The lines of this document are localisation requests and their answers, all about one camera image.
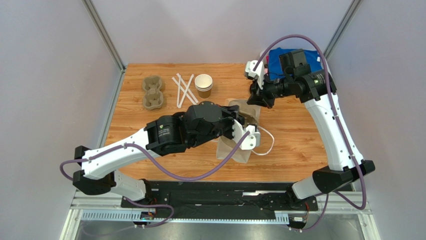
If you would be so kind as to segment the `brown paper bag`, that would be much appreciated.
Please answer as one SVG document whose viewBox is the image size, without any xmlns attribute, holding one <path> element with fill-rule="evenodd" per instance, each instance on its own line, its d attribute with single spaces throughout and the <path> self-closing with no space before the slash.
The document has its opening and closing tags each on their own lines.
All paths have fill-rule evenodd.
<svg viewBox="0 0 426 240">
<path fill-rule="evenodd" d="M 259 125 L 261 107 L 257 105 L 249 105 L 244 99 L 228 98 L 225 100 L 228 107 L 238 106 L 238 115 L 243 117 L 243 123 L 235 122 L 231 129 L 231 139 L 220 136 L 216 142 L 215 157 L 218 160 L 225 160 L 230 153 L 230 157 L 237 163 L 246 164 L 251 154 L 257 156 L 268 155 L 275 143 L 274 136 L 265 128 Z M 271 138 L 271 145 L 266 152 L 259 152 L 256 148 L 261 145 L 261 133 L 265 132 Z"/>
</svg>

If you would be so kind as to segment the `stack of paper cups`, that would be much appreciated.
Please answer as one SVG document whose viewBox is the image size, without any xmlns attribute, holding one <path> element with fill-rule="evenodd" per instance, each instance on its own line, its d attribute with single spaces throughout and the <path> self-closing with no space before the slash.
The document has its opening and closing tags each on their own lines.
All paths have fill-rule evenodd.
<svg viewBox="0 0 426 240">
<path fill-rule="evenodd" d="M 195 88 L 201 99 L 208 99 L 211 96 L 213 88 L 213 79 L 208 74 L 200 74 L 195 78 Z"/>
</svg>

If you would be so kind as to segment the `cardboard cup carrier tray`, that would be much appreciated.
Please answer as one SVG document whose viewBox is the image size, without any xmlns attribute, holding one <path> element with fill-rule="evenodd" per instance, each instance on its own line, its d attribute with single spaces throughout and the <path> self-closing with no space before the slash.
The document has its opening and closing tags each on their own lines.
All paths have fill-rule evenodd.
<svg viewBox="0 0 426 240">
<path fill-rule="evenodd" d="M 145 91 L 143 107 L 147 110 L 160 109 L 164 104 L 163 81 L 158 75 L 145 77 L 142 81 L 142 89 Z"/>
</svg>

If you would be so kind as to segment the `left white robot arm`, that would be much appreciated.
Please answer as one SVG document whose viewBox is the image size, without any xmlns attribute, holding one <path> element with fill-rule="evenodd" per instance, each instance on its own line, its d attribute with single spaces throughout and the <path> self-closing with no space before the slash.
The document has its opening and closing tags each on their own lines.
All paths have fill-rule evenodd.
<svg viewBox="0 0 426 240">
<path fill-rule="evenodd" d="M 185 112 L 161 116 L 133 135 L 106 147 L 86 149 L 81 157 L 75 159 L 81 164 L 81 169 L 68 179 L 89 196 L 111 192 L 132 201 L 142 200 L 149 195 L 150 187 L 146 181 L 124 175 L 120 168 L 149 159 L 174 179 L 186 182 L 205 179 L 219 170 L 250 135 L 242 127 L 244 121 L 237 105 L 220 106 L 203 101 L 190 106 Z M 200 176 L 179 176 L 156 161 L 157 157 L 184 153 L 221 136 L 235 140 L 236 146 L 218 166 Z"/>
</svg>

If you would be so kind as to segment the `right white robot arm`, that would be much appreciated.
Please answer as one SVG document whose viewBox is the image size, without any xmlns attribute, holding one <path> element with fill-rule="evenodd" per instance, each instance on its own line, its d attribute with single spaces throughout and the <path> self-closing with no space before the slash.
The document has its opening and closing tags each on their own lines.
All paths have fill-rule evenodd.
<svg viewBox="0 0 426 240">
<path fill-rule="evenodd" d="M 308 198 L 334 192 L 373 171 L 372 160 L 357 150 L 341 116 L 337 88 L 324 69 L 313 71 L 303 49 L 279 56 L 282 73 L 272 79 L 262 62 L 248 61 L 245 77 L 252 80 L 249 105 L 272 108 L 277 98 L 295 96 L 310 113 L 320 134 L 328 165 L 286 189 L 285 203 L 302 206 Z"/>
</svg>

